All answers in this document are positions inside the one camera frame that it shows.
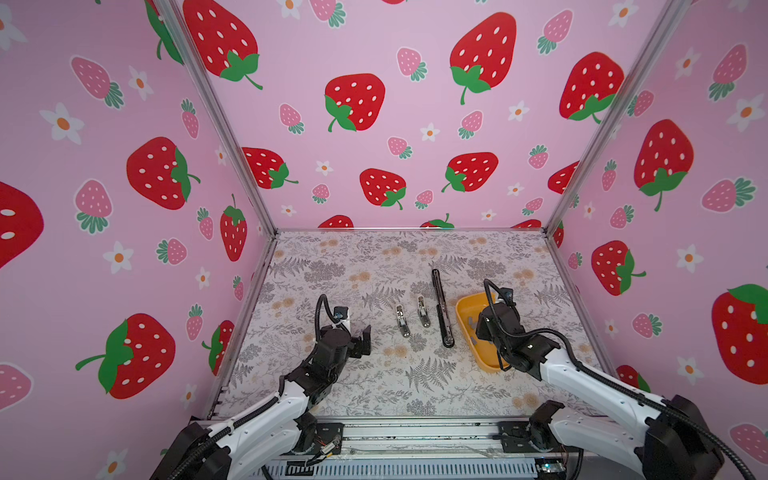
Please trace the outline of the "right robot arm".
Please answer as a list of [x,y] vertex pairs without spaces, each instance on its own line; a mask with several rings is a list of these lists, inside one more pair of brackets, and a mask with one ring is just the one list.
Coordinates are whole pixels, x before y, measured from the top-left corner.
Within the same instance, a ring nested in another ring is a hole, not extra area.
[[476,334],[494,345],[501,369],[559,387],[603,415],[588,421],[558,402],[542,405],[530,420],[531,442],[538,449],[557,443],[580,448],[646,479],[714,479],[725,462],[743,478],[754,478],[693,402],[645,392],[582,363],[564,334],[523,328],[512,289],[489,279],[483,288],[488,305],[478,316]]

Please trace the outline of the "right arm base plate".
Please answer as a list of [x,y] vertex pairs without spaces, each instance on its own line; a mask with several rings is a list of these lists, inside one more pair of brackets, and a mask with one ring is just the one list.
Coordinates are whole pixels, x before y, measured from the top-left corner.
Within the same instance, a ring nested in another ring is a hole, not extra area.
[[497,428],[505,453],[545,453],[556,446],[545,428],[529,421],[501,421]]

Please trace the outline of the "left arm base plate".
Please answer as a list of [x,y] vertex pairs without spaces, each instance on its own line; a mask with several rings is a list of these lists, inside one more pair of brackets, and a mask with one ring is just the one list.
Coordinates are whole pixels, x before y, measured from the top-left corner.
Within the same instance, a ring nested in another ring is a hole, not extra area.
[[310,428],[310,435],[300,444],[300,455],[317,455],[322,449],[331,446],[330,453],[337,455],[341,453],[344,434],[343,423],[339,422],[321,422]]

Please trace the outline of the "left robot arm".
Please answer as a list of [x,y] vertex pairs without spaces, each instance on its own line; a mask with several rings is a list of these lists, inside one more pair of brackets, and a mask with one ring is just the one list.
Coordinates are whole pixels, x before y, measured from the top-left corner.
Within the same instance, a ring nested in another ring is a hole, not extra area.
[[350,358],[371,354],[371,327],[354,336],[345,307],[329,313],[330,326],[315,314],[310,354],[279,380],[276,392],[219,423],[186,426],[174,439],[153,479],[246,479],[278,456],[312,449],[317,420],[311,410],[332,391]]

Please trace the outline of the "long black stapler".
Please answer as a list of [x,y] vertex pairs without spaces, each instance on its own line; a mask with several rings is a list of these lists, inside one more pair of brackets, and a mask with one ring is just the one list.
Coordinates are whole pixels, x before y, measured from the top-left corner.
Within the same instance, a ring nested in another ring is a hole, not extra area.
[[448,318],[447,302],[445,299],[440,271],[438,269],[433,269],[431,271],[431,278],[437,299],[437,313],[442,344],[445,348],[453,348],[455,346],[455,340]]

